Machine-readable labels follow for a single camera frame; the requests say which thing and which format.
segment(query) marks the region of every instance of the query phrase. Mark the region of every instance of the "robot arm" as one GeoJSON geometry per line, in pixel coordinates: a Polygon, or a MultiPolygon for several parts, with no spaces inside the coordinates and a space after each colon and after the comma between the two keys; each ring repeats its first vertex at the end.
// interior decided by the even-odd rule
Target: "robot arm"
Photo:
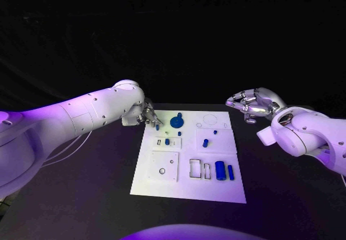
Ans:
{"type": "Polygon", "coordinates": [[[312,156],[346,176],[346,120],[302,107],[288,108],[278,95],[262,87],[239,92],[224,104],[243,113],[246,123],[253,124],[255,117],[270,121],[270,126],[256,133],[265,146],[276,143],[293,157],[312,156]]]}
{"type": "Polygon", "coordinates": [[[30,181],[60,144],[119,118],[123,126],[162,124],[131,80],[41,108],[0,111],[0,197],[30,181]]]}

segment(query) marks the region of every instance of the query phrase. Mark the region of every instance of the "black curtain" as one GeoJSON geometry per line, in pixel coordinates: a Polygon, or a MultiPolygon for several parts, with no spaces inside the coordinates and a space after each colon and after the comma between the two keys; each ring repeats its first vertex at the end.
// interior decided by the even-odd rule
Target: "black curtain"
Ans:
{"type": "Polygon", "coordinates": [[[132,79],[155,103],[223,104],[265,87],[346,116],[341,2],[4,1],[0,15],[2,111],[132,79]]]}

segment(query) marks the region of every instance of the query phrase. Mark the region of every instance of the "black table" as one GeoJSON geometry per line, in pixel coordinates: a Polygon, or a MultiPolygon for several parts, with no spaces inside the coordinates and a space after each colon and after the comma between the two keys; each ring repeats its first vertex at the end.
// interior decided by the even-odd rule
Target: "black table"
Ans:
{"type": "Polygon", "coordinates": [[[229,111],[246,204],[129,195],[145,126],[116,121],[21,188],[0,222],[1,240],[119,239],[169,224],[217,226],[265,239],[344,239],[341,177],[312,157],[262,145],[256,132],[266,119],[249,125],[224,105],[156,104],[155,109],[229,111]]]}

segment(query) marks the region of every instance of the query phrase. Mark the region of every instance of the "blue object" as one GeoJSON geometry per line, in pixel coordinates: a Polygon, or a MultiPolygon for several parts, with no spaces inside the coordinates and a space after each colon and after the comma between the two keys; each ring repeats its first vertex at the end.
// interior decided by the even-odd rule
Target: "blue object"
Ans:
{"type": "Polygon", "coordinates": [[[203,140],[203,148],[207,147],[207,142],[208,142],[207,139],[204,139],[204,140],[203,140]]]}
{"type": "Polygon", "coordinates": [[[227,168],[227,173],[229,173],[229,180],[234,180],[231,165],[227,165],[226,168],[227,168]]]}
{"type": "Polygon", "coordinates": [[[218,181],[226,180],[224,163],[221,161],[214,162],[214,171],[216,171],[216,179],[218,181]]]}
{"type": "Polygon", "coordinates": [[[174,117],[169,119],[169,126],[171,126],[174,129],[178,129],[182,125],[184,125],[184,120],[182,120],[182,118],[181,118],[181,113],[178,112],[178,113],[177,113],[177,116],[174,116],[174,117]]]}

